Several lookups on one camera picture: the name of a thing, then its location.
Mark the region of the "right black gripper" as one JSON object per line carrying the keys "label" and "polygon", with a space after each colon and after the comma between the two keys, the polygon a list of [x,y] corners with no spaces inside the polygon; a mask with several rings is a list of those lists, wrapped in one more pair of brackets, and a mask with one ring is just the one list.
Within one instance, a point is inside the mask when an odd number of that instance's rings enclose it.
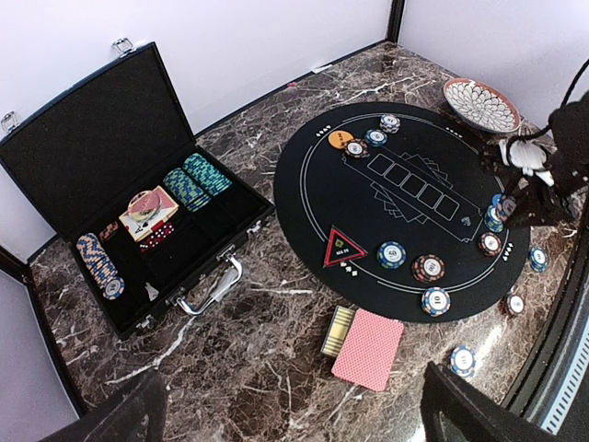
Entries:
{"label": "right black gripper", "polygon": [[576,219],[571,197],[580,190],[580,139],[565,137],[550,153],[529,141],[506,139],[486,145],[479,154],[481,169],[507,179],[503,194],[516,200],[509,228],[556,226]]}

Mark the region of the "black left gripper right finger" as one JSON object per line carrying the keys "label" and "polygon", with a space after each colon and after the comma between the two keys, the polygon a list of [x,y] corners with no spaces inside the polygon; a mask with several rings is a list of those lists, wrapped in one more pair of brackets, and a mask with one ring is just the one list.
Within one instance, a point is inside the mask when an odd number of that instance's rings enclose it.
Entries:
{"label": "black left gripper right finger", "polygon": [[556,441],[558,438],[495,403],[451,369],[430,361],[424,372],[425,439],[446,441],[444,417],[469,441]]}

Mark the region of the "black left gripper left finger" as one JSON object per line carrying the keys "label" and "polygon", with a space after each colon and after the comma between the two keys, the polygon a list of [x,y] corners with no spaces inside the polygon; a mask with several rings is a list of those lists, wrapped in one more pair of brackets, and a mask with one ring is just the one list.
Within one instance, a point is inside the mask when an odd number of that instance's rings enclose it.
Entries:
{"label": "black left gripper left finger", "polygon": [[147,370],[130,379],[96,409],[46,436],[46,441],[161,441],[167,391],[161,375]]}

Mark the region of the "blue green chip stack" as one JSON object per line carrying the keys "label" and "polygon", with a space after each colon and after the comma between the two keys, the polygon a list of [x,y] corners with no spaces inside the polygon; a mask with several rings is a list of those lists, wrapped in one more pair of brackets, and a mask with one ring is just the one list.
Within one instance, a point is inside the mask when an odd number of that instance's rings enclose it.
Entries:
{"label": "blue green chip stack", "polygon": [[533,271],[543,273],[547,270],[549,264],[549,257],[544,249],[541,247],[534,247],[529,251],[530,267]]}

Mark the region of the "blue white chip stack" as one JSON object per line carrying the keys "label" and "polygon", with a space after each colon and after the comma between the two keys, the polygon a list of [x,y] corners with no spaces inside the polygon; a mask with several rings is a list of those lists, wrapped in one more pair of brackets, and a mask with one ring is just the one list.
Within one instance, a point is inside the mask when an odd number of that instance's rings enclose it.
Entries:
{"label": "blue white chip stack", "polygon": [[475,352],[467,345],[459,345],[450,355],[449,367],[461,378],[473,377],[476,368]]}

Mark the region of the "brown chip front mat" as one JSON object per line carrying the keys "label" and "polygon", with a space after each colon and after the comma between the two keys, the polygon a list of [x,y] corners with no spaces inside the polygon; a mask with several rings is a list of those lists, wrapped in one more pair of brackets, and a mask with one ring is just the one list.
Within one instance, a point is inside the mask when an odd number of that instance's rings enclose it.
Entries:
{"label": "brown chip front mat", "polygon": [[493,232],[485,232],[479,237],[478,247],[485,256],[495,257],[501,252],[502,242]]}

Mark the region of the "brown chip mat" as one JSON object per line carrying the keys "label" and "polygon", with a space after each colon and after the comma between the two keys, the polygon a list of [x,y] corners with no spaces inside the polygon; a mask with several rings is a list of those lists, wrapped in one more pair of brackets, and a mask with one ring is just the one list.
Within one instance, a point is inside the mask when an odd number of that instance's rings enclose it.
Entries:
{"label": "brown chip mat", "polygon": [[411,274],[418,282],[435,282],[445,276],[445,263],[434,254],[425,254],[413,261]]}
{"label": "brown chip mat", "polygon": [[501,252],[502,242],[493,232],[485,232],[479,237],[478,247],[485,256],[495,257]]}

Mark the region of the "brown white chip stack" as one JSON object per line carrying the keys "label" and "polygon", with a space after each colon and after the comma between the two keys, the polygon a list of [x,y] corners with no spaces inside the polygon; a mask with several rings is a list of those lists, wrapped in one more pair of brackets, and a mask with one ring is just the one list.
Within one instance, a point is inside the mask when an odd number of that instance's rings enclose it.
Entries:
{"label": "brown white chip stack", "polygon": [[504,307],[511,317],[520,316],[525,310],[525,301],[515,293],[509,293],[504,299]]}

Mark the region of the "blue chip mat edge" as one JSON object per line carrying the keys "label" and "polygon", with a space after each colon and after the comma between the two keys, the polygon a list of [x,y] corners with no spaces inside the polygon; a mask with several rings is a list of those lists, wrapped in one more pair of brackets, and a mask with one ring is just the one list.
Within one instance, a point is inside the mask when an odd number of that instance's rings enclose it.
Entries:
{"label": "blue chip mat edge", "polygon": [[422,310],[431,317],[439,317],[451,308],[449,293],[439,286],[429,287],[422,293]]}

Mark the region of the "blue chip mat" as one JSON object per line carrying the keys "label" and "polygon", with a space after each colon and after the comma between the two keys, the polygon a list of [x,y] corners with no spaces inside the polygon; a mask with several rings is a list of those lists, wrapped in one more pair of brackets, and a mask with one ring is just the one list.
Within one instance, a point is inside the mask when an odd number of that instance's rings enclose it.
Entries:
{"label": "blue chip mat", "polygon": [[395,114],[387,113],[380,117],[379,127],[386,134],[395,134],[400,129],[401,121]]}

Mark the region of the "orange round blind button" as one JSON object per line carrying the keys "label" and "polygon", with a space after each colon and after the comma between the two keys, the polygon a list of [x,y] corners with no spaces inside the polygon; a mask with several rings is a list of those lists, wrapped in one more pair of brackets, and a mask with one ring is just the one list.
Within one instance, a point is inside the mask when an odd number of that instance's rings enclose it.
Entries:
{"label": "orange round blind button", "polygon": [[345,148],[345,146],[354,139],[354,136],[349,132],[343,130],[333,131],[328,136],[329,144],[339,150]]}

